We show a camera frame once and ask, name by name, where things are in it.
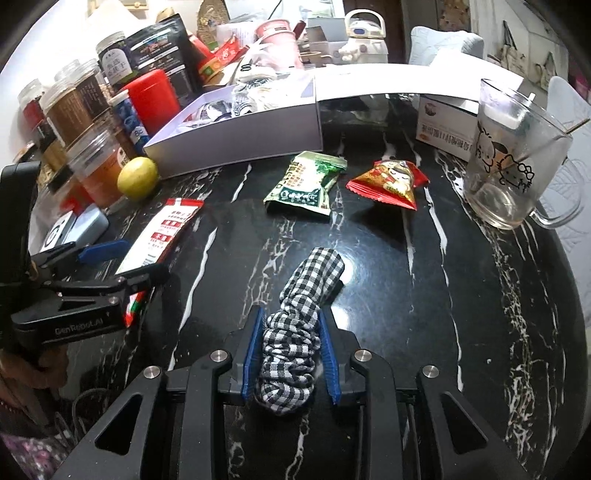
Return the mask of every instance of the black packaging bag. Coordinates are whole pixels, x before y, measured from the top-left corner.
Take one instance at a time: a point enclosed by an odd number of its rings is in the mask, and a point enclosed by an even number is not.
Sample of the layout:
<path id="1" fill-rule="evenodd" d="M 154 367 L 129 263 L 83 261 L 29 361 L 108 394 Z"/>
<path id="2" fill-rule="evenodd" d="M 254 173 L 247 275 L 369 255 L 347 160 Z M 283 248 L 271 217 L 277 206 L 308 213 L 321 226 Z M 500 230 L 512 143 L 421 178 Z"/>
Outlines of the black packaging bag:
<path id="1" fill-rule="evenodd" d="M 127 38 L 139 74 L 164 70 L 185 108 L 202 93 L 197 75 L 197 52 L 179 14 L 142 28 Z"/>

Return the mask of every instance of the blue bottle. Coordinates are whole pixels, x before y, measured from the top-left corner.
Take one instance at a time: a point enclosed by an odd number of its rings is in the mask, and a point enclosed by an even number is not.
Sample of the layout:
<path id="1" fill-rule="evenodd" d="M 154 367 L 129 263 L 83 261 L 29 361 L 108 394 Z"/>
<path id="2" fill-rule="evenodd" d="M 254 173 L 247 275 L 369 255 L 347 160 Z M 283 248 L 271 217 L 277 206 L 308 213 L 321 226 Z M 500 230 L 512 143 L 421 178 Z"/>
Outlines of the blue bottle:
<path id="1" fill-rule="evenodd" d="M 129 135 L 135 151 L 139 155 L 145 155 L 144 146 L 150 141 L 150 136 L 139 119 L 138 112 L 129 98 L 129 92 L 122 90 L 109 101 L 111 107 L 121 118 L 125 132 Z"/>

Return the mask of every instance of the checkered cloth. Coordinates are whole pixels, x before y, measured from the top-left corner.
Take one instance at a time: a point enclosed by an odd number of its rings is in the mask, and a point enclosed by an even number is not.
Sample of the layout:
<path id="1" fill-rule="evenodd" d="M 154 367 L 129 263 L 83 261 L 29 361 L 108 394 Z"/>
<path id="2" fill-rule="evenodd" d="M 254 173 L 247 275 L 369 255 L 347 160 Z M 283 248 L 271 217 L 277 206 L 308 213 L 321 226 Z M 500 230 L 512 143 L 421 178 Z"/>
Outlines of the checkered cloth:
<path id="1" fill-rule="evenodd" d="M 281 292 L 281 309 L 265 321 L 257 400 L 277 415 L 302 406 L 314 391 L 314 360 L 320 349 L 318 315 L 345 264 L 330 248 L 315 248 Z"/>

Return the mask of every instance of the plastic jar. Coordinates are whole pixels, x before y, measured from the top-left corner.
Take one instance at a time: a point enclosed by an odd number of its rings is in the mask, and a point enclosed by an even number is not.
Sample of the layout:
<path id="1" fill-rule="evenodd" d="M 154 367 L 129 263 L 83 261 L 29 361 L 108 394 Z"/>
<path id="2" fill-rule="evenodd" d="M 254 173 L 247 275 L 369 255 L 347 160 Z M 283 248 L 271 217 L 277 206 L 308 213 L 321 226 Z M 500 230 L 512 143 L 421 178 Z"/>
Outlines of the plastic jar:
<path id="1" fill-rule="evenodd" d="M 69 166 L 100 208 L 113 205 L 121 192 L 117 178 L 127 156 L 106 128 L 92 128 L 68 151 Z"/>
<path id="2" fill-rule="evenodd" d="M 123 32 L 114 33 L 101 40 L 96 46 L 96 53 L 109 83 L 116 92 L 138 76 Z"/>
<path id="3" fill-rule="evenodd" d="M 111 94 L 96 60 L 84 62 L 69 74 L 69 78 L 93 122 L 106 112 L 110 113 L 108 100 Z"/>
<path id="4" fill-rule="evenodd" d="M 58 70 L 58 72 L 55 74 L 55 76 L 53 77 L 53 79 L 56 82 L 59 82 L 60 80 L 66 79 L 66 78 L 68 78 L 71 75 L 71 73 L 74 70 L 76 70 L 79 67 L 80 67 L 80 60 L 73 60 L 68 65 L 66 65 L 65 67 L 60 68 L 60 70 Z"/>
<path id="5" fill-rule="evenodd" d="M 72 211 L 80 216 L 92 203 L 86 189 L 74 176 L 68 165 L 64 165 L 47 184 L 49 192 L 54 197 L 59 215 Z"/>
<path id="6" fill-rule="evenodd" d="M 67 157 L 39 105 L 44 93 L 45 87 L 35 79 L 22 89 L 17 98 L 35 145 L 51 169 L 57 171 L 67 163 Z"/>
<path id="7" fill-rule="evenodd" d="M 39 104 L 66 151 L 92 126 L 80 92 L 69 78 L 49 88 Z"/>

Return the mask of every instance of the floral cloth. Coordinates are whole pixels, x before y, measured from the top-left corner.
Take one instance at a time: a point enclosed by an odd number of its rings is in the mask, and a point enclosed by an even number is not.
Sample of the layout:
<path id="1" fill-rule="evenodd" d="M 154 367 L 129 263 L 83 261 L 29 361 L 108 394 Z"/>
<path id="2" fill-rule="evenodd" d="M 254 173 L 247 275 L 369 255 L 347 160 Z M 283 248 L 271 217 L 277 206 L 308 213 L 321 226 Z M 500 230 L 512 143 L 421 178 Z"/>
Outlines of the floral cloth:
<path id="1" fill-rule="evenodd" d="M 33 439 L 0 433 L 0 438 L 31 480 L 49 480 L 66 459 L 66 449 L 54 439 Z"/>

